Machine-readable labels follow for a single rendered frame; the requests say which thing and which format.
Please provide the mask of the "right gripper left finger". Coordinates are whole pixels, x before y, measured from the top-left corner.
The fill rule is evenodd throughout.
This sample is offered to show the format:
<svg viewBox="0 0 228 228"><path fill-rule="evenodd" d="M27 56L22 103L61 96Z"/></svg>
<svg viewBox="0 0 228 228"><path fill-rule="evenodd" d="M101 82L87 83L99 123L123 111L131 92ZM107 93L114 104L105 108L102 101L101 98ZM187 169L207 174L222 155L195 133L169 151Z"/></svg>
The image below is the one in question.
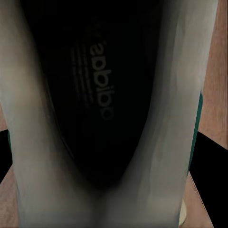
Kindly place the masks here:
<svg viewBox="0 0 228 228"><path fill-rule="evenodd" d="M0 183L13 164L8 132L8 129L0 132Z"/></svg>

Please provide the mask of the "gym shoe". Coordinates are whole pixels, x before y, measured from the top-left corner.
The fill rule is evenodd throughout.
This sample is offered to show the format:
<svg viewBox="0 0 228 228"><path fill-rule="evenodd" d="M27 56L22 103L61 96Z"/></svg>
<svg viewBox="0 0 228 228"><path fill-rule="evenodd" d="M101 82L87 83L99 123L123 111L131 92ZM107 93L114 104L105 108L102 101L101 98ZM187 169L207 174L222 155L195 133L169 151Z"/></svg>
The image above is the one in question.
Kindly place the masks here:
<svg viewBox="0 0 228 228"><path fill-rule="evenodd" d="M218 0L0 0L19 228L179 228Z"/></svg>
<svg viewBox="0 0 228 228"><path fill-rule="evenodd" d="M181 206L180 212L181 213L180 213L179 226L181 226L185 222L186 216L187 216L187 209L186 209L184 200L182 201L182 206Z"/></svg>

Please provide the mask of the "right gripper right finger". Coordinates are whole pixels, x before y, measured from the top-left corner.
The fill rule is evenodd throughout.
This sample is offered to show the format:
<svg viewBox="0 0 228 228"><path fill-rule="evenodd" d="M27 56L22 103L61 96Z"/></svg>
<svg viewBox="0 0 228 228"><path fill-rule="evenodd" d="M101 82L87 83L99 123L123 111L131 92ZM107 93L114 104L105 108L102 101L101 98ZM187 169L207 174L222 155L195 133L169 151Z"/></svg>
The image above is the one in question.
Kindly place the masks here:
<svg viewBox="0 0 228 228"><path fill-rule="evenodd" d="M228 150L198 132L189 171L214 228L228 228Z"/></svg>

